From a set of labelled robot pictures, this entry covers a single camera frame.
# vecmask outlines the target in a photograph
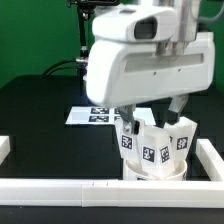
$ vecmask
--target black cable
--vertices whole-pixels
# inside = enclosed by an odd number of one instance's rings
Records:
[[[42,75],[48,75],[48,73],[49,73],[51,70],[53,70],[53,69],[55,69],[55,68],[57,68],[57,67],[59,67],[59,66],[61,66],[61,65],[68,64],[68,63],[73,63],[73,62],[76,62],[76,60],[71,59],[71,60],[60,61],[60,62],[58,62],[58,63],[52,65],[52,66],[51,66],[50,68],[48,68],[47,70],[45,70],[44,73],[43,73]]]
[[[51,70],[47,75],[52,75],[53,73],[60,71],[60,70],[69,70],[69,69],[77,69],[77,66],[55,68],[55,69]]]

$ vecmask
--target white plastic casing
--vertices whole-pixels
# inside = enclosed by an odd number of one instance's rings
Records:
[[[207,89],[213,79],[212,33],[198,33],[180,56],[155,56],[155,44],[97,41],[90,52],[87,95],[117,107]]]
[[[186,117],[180,117],[180,121],[174,125],[165,123],[164,129],[171,137],[173,159],[182,161],[187,158],[197,124]]]
[[[148,18],[153,18],[157,21],[155,36],[150,39],[136,38],[136,24]],[[171,7],[128,5],[118,7],[95,18],[93,21],[93,34],[97,38],[112,41],[158,42],[170,39],[175,33],[176,26],[177,14]]]
[[[10,152],[10,144],[8,136],[0,136],[0,165]]]
[[[166,130],[145,126],[137,135],[142,170],[163,179],[174,172],[170,137]]]

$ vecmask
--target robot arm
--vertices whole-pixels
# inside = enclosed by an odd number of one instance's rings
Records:
[[[89,56],[87,95],[96,105],[118,107],[129,133],[133,105],[167,97],[175,104],[211,84],[213,34],[196,32],[199,8],[200,0],[153,0],[120,5],[94,20],[98,41]]]

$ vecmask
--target white cup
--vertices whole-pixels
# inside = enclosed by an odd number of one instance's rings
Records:
[[[141,165],[137,163],[123,161],[123,180],[160,180],[142,171]]]
[[[185,160],[178,163],[177,169],[168,177],[160,179],[152,176],[141,169],[140,164],[131,163],[127,160],[123,162],[123,180],[145,180],[145,181],[185,181],[187,174],[187,162]]]
[[[178,162],[178,165],[173,173],[171,173],[164,180],[167,181],[185,181],[187,177],[187,162],[182,160]]]
[[[137,136],[142,170],[158,179],[174,172],[169,133],[158,127],[145,126]]]

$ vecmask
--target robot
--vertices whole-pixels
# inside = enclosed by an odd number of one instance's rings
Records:
[[[96,42],[88,57],[88,98],[97,106],[118,108],[122,119],[115,126],[124,166],[134,166],[137,174],[153,180],[169,179],[186,159],[197,127],[180,117],[188,94],[207,89],[213,80],[213,34],[197,32],[198,22],[219,20],[223,8],[209,20],[198,17],[200,0],[86,3],[97,14],[92,27]],[[163,129],[134,118],[136,104],[168,97],[172,102]]]

